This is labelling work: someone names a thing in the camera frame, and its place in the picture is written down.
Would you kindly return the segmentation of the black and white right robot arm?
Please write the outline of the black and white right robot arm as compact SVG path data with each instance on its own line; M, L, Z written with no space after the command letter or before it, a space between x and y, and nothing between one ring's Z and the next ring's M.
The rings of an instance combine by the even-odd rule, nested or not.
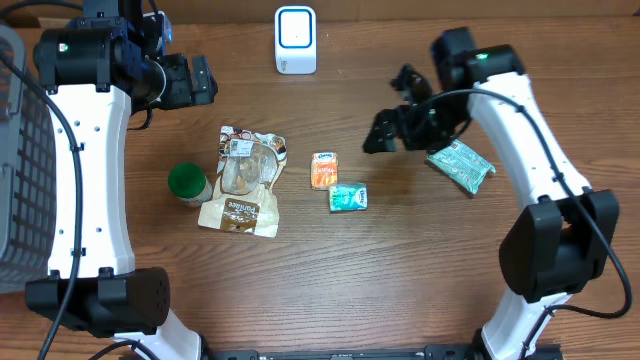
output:
M530 78L508 44L478 47L469 29L443 32L431 55L441 92L405 65L392 80L403 103L374 118L368 154L436 154L472 123L491 141L512 183L520 215L499 248L507 288L492 318L468 345L429 345L429 359L558 359L537 339L570 298L616 263L611 242L619 204L572 165L547 125Z

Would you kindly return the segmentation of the teal wet wipes pack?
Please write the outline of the teal wet wipes pack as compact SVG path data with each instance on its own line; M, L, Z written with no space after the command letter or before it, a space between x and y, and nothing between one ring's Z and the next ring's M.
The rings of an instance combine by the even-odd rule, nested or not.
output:
M488 174L496 173L491 163L459 140L427 159L471 195L478 192Z

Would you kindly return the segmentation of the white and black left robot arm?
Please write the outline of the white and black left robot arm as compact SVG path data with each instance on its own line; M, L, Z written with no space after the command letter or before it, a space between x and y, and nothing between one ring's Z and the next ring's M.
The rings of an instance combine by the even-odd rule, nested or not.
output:
M217 84L205 57L167 53L168 17L143 7L87 0L35 46L35 89L54 130L57 208L47 272L27 284L26 303L54 327L107 338L142 359L209 359L205 337L171 310L167 272L135 264L124 151L134 114L211 104Z

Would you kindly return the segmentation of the orange tissue packet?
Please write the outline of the orange tissue packet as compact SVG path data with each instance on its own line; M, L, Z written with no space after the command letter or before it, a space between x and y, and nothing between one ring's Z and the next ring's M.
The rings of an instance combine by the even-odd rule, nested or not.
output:
M338 159L335 152L318 152L311 160L311 188L327 190L338 182Z

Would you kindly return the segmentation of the teal tissue packet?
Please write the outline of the teal tissue packet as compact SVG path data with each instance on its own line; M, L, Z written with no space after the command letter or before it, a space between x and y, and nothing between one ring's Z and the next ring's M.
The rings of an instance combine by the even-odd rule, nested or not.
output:
M331 212L360 211L368 208L368 192L364 183L333 184L328 191Z

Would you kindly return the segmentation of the beige snack pouch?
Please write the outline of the beige snack pouch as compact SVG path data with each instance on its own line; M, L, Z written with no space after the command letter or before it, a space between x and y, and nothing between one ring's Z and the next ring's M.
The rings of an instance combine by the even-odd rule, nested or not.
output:
M201 206L198 225L275 237L280 215L273 187L287 160L283 137L223 126L213 194Z

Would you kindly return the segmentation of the green lidded jar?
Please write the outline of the green lidded jar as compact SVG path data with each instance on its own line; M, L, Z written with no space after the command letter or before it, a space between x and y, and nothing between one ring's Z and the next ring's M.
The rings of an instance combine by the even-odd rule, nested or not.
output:
M202 169L184 162L176 165L168 175L170 191L187 206L201 206L211 200L213 187Z

